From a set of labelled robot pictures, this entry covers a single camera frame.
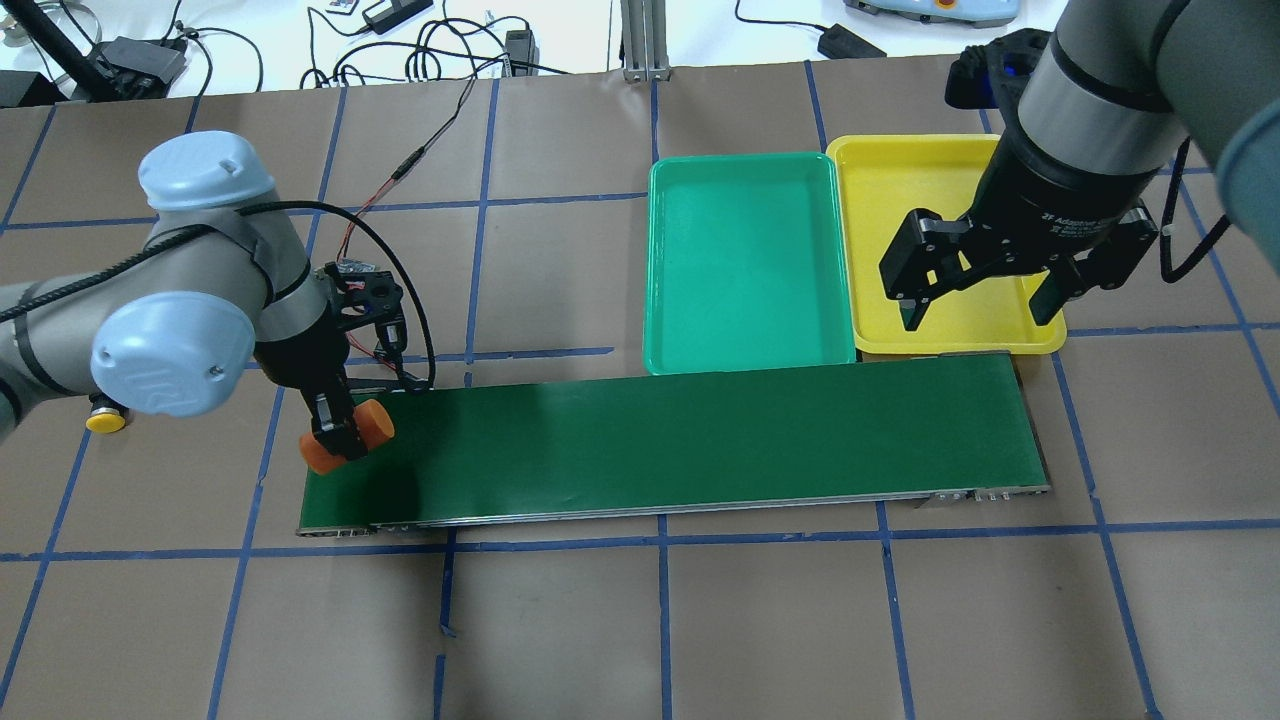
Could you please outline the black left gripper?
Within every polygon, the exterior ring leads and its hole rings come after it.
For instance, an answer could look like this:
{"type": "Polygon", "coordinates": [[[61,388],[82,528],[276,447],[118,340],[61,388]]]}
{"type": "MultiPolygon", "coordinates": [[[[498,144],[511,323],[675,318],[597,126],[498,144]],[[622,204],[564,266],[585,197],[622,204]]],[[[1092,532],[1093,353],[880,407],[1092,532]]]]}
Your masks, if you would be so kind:
{"type": "Polygon", "coordinates": [[[390,272],[325,265],[303,273],[256,322],[256,363],[276,384],[308,397],[312,436],[330,455],[353,461],[369,454],[355,401],[338,391],[348,379],[349,332],[372,327],[375,359],[396,373],[398,383],[408,382],[403,299],[390,272]]]}

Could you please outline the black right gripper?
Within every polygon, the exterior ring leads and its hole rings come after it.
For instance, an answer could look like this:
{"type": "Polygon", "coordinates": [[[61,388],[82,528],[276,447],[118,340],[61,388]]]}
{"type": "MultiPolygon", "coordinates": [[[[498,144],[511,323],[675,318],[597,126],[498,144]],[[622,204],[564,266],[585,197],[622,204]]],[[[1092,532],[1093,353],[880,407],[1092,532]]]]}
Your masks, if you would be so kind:
{"type": "Polygon", "coordinates": [[[968,210],[948,219],[915,208],[879,260],[884,296],[915,332],[933,300],[996,277],[1044,279],[1030,318],[1048,325],[1088,290],[1124,286],[1155,242],[1140,201],[1153,170],[1108,176],[1056,161],[1030,141],[1006,136],[968,210]]]}

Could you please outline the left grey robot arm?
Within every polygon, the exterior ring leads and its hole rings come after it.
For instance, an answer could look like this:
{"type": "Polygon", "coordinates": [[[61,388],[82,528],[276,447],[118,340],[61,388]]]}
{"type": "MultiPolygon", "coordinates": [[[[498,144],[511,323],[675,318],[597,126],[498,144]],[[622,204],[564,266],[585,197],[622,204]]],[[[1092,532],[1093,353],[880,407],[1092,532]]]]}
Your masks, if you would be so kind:
{"type": "Polygon", "coordinates": [[[198,416],[221,406],[250,363],[301,393],[300,446],[320,474],[394,433],[346,372],[348,334],[372,325],[404,388],[404,287],[389,272],[314,266],[289,204],[252,143],[227,131],[170,138],[140,164],[157,219],[143,249],[104,270],[3,288],[1,421],[86,397],[92,421],[132,413],[198,416]]]}

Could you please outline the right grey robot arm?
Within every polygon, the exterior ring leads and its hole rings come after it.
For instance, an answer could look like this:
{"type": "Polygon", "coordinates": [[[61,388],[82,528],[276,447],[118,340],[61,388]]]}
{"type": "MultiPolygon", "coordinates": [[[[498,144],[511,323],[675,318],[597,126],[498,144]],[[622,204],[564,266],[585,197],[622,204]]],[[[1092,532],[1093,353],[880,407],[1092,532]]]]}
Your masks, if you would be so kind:
{"type": "Polygon", "coordinates": [[[1038,325],[1123,286],[1161,231],[1142,192],[1190,146],[1222,218],[1162,278],[1181,279],[1233,227],[1276,265],[1277,28],[1275,1],[1070,1],[1051,32],[966,47],[945,100],[997,110],[1004,132],[969,209],[952,222],[913,209],[881,259],[905,329],[989,278],[1043,275],[1028,302],[1038,325]]]}

